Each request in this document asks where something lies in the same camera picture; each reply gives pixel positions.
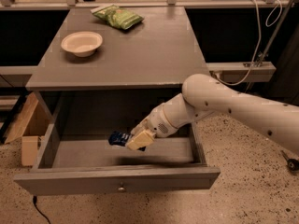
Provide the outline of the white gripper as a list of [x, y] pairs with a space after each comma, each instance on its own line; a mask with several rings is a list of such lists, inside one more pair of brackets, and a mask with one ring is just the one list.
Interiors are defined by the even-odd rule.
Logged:
[[148, 117], [142, 119], [131, 131], [132, 137], [126, 143], [131, 150], [138, 150], [153, 143], [157, 137], [168, 137], [178, 129], [171, 125], [165, 113], [164, 106], [159, 105], [151, 110]]

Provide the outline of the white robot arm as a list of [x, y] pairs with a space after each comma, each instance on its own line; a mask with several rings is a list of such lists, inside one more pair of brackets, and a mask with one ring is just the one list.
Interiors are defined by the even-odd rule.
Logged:
[[158, 105], [131, 130], [126, 146], [146, 147], [157, 137], [167, 137], [189, 123], [220, 112], [299, 154], [299, 107], [234, 91], [213, 77], [188, 77], [182, 92]]

